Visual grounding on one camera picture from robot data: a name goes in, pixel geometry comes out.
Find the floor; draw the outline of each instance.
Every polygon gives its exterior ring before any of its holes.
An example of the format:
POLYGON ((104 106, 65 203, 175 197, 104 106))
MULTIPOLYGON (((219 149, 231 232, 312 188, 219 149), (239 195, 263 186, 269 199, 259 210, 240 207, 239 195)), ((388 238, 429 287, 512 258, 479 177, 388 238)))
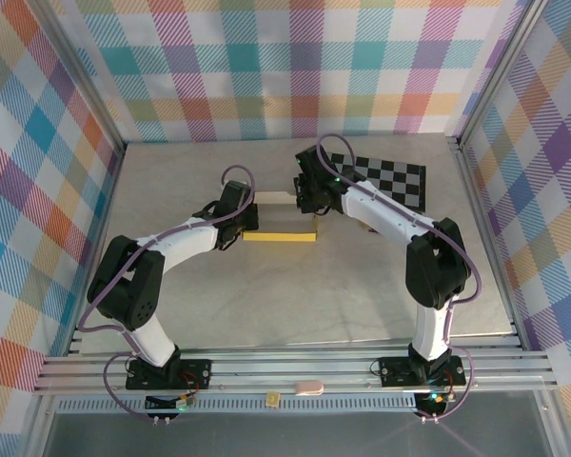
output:
MULTIPOLYGON (((441 134, 350 139, 358 155, 427 166, 426 215, 462 231, 482 275, 482 296, 455 313, 453 334, 499 334, 511 327, 452 153, 441 134)), ((108 239, 158 233, 219 197, 233 163, 254 172, 258 191, 289 190, 294 154, 310 139, 129 146, 108 239)), ((343 151, 337 140, 328 151, 343 151)), ((233 172, 232 177, 243 177, 233 172)), ((404 285, 404 248, 338 213, 321 219, 315 243, 237 242, 172 269, 157 310, 181 348, 272 346, 410 338, 416 302, 404 285)), ((474 289, 471 279, 467 292, 474 289)), ((93 313, 90 324, 105 323, 93 313)), ((86 335, 82 351, 126 349, 114 332, 86 335)))

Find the plaid fabric backdrop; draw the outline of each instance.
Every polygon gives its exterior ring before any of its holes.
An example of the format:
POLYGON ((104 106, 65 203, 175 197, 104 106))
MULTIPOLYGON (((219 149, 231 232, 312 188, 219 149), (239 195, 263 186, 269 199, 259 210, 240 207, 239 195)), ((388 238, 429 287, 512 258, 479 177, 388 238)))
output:
POLYGON ((571 0, 552 0, 469 158, 533 348, 571 417, 571 0))
POLYGON ((165 142, 454 130, 525 0, 51 3, 123 136, 165 142))
POLYGON ((0 456, 66 336, 116 163, 24 0, 1 0, 0 456))

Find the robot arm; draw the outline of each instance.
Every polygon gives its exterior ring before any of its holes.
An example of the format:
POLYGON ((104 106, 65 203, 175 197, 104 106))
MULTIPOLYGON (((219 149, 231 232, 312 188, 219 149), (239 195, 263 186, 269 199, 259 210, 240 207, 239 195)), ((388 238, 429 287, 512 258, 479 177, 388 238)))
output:
MULTIPOLYGON (((325 162, 334 169, 323 149, 321 154, 325 162)), ((450 356, 443 339, 448 303, 463 291, 470 271, 463 258, 452 247, 415 222, 423 222, 444 232, 463 248, 459 228, 449 219, 436 222, 391 200, 393 207, 408 214, 415 221, 410 222, 398 211, 369 197, 360 189, 349 186, 340 178, 335 178, 320 163, 315 147, 301 152, 296 158, 303 171, 294 180, 297 205, 302 212, 333 208, 341 214, 362 221, 405 248, 406 287, 419 304, 417 327, 409 347, 409 357, 417 367, 423 368, 424 374, 420 373, 422 378, 429 376, 450 356)), ((365 181, 354 169, 345 169, 343 176, 368 190, 370 194, 380 194, 378 189, 365 181)))
MULTIPOLYGON (((139 357, 151 366, 162 368, 176 354, 179 359, 179 349, 165 334, 155 314, 163 275, 194 255, 227 249, 244 229, 257 229, 255 205, 249 205, 232 219, 211 224, 212 220, 238 209, 249 193, 249 186, 229 181, 219 201, 211 202, 182 224, 192 228, 177 231, 144 251, 129 270, 129 278, 121 278, 97 307, 102 315, 123 326, 129 340, 139 349, 139 357), (204 221, 208 224, 198 227, 204 221)), ((118 236, 110 242, 91 282, 89 302, 115 277, 129 256, 152 238, 156 235, 135 240, 118 236)))

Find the purple cable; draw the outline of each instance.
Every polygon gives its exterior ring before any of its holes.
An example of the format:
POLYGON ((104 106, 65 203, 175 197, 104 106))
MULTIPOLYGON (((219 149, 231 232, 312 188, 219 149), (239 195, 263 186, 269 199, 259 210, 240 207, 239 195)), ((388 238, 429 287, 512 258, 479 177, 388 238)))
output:
MULTIPOLYGON (((125 332, 125 329, 123 327, 117 326, 117 325, 103 325, 103 326, 97 326, 97 327, 92 327, 92 328, 86 328, 85 327, 85 323, 87 321, 87 319, 89 318, 89 315, 99 306, 99 304, 101 303, 102 300, 104 300, 104 298, 106 298, 106 295, 108 295, 108 293, 112 290, 112 288, 114 288, 114 286, 116 286, 116 284, 118 283, 118 281, 123 277, 123 275, 127 272, 127 270, 129 269, 129 267, 131 267, 131 265, 133 265, 133 262, 135 262, 135 260, 142 254, 142 252, 144 252, 146 249, 150 248, 152 245, 158 243, 159 241, 163 240, 164 238, 168 237, 169 235, 172 235, 174 233, 178 233, 180 231, 185 231, 188 229, 196 229, 198 227, 206 227, 206 226, 211 226, 214 224, 219 224, 221 222, 224 222, 228 219, 231 219, 233 217, 238 216, 239 214, 241 214, 244 210, 246 210, 246 208, 253 202, 254 200, 254 194, 256 192, 256 182, 254 180, 254 176, 253 174, 251 174, 251 171, 244 167, 243 165, 231 165, 230 167, 228 167, 227 169, 225 169, 225 171, 222 173, 222 177, 220 178, 220 182, 222 185, 224 185, 225 183, 225 178, 226 178, 226 174, 231 171, 232 169, 242 169, 245 173, 247 173, 247 176, 249 177, 249 187, 251 188, 251 192, 249 193, 249 195, 247 196, 246 200, 244 201, 244 203, 236 210, 234 210, 233 212, 231 212, 230 214, 223 216, 223 217, 219 217, 217 219, 212 219, 210 221, 202 221, 202 222, 195 222, 194 224, 188 224, 188 225, 184 225, 184 226, 178 226, 178 227, 174 227, 174 228, 170 228, 168 230, 165 230, 161 233, 159 233, 156 237, 154 237, 153 239, 151 239, 150 241, 148 241, 146 244, 144 244, 142 247, 140 247, 139 249, 137 249, 129 258, 128 260, 125 262, 125 264, 123 265, 123 267, 118 271, 118 273, 116 273, 116 276, 114 276, 114 278, 112 278, 112 280, 108 283, 108 285, 104 288, 104 290, 102 290, 99 295, 97 295, 97 297, 95 297, 95 300, 93 300, 93 302, 89 305, 89 307, 85 310, 85 312, 83 313, 83 315, 81 316, 80 320, 78 321, 78 329, 84 333, 92 333, 94 331, 99 331, 99 330, 116 330, 118 332, 121 332, 123 334, 123 336, 125 337, 125 339, 127 340, 127 342, 129 343, 129 345, 133 348, 134 351, 134 355, 138 355, 141 350, 140 348, 135 344, 135 342, 133 341, 133 339, 125 332)), ((123 403, 121 400, 118 399, 118 397, 114 394, 114 392, 112 391, 112 389, 109 386, 108 383, 108 368, 110 366, 110 364, 112 362, 114 362, 114 360, 116 360, 118 357, 125 357, 125 356, 130 356, 131 353, 130 352, 118 352, 116 354, 114 354, 106 363, 106 366, 104 367, 104 386, 106 387, 106 390, 108 391, 108 395, 112 398, 112 400, 114 400, 114 402, 116 402, 116 404, 121 407, 122 409, 124 409, 126 412, 128 412, 129 414, 144 419, 144 420, 150 420, 151 422, 154 422, 154 424, 156 424, 156 420, 149 418, 146 414, 143 414, 141 412, 137 412, 134 411, 133 409, 131 409, 130 407, 128 407, 127 405, 125 405, 125 403, 123 403)), ((171 424, 175 421, 165 421, 168 424, 171 424)))
MULTIPOLYGON (((341 140, 345 144, 346 148, 349 151, 349 155, 351 156, 352 163, 355 166, 355 153, 353 152, 353 148, 351 147, 349 142, 346 140, 346 138, 344 138, 342 135, 339 135, 338 133, 326 133, 326 134, 320 136, 319 139, 317 140, 316 151, 317 151, 317 157, 319 158, 322 166, 325 169, 327 169, 330 172, 330 174, 332 174, 333 176, 335 176, 337 178, 340 178, 341 181, 349 184, 351 187, 359 190, 363 194, 368 195, 370 198, 381 202, 383 205, 385 205, 389 209, 400 214, 407 221, 412 222, 413 224, 416 224, 417 226, 421 227, 422 229, 426 229, 427 231, 430 231, 431 233, 433 233, 434 235, 436 235, 437 237, 439 237, 440 239, 445 241, 459 255, 461 255, 461 257, 463 258, 465 263, 471 269, 472 274, 474 275, 474 279, 476 280, 476 290, 474 291, 474 293, 467 298, 457 299, 457 300, 451 301, 450 304, 448 305, 448 310, 446 312, 446 319, 445 319, 445 323, 444 323, 444 336, 443 336, 444 342, 446 343, 446 346, 451 348, 451 349, 461 350, 467 356, 467 359, 469 360, 469 381, 467 383, 467 386, 465 387, 465 391, 463 392, 461 400, 459 402, 457 402, 457 405, 455 405, 448 412, 442 414, 441 416, 438 416, 439 418, 448 417, 453 412, 455 412, 457 409, 459 409, 459 407, 463 404, 463 401, 467 398, 467 395, 469 394, 469 390, 471 389, 472 383, 474 381, 474 374, 475 374, 474 361, 473 361, 472 356, 469 353, 469 351, 467 351, 467 349, 464 349, 464 348, 458 348, 458 347, 454 347, 454 346, 450 345, 450 328, 452 325, 453 309, 456 305, 459 305, 461 303, 469 303, 469 302, 476 300, 478 298, 478 296, 481 294, 482 279, 480 277, 480 272, 478 271, 478 268, 476 267, 476 265, 474 264, 472 259, 469 257, 469 255, 467 255, 467 252, 465 252, 465 250, 463 248, 461 248, 457 243, 455 243, 453 240, 451 240, 444 233, 435 229, 433 226, 429 226, 428 224, 424 223, 423 221, 416 219, 414 216, 411 216, 406 211, 404 211, 404 210, 400 209, 398 206, 392 204, 380 192, 373 193, 370 190, 365 189, 362 186, 359 186, 358 184, 354 183, 350 179, 345 178, 338 171, 332 169, 325 162, 324 157, 322 156, 322 142, 324 141, 325 138, 330 137, 330 136, 332 136, 334 138, 338 138, 339 140, 341 140)), ((426 414, 423 411, 419 411, 419 412, 421 414, 425 415, 426 417, 434 419, 433 416, 430 416, 429 414, 426 414)))

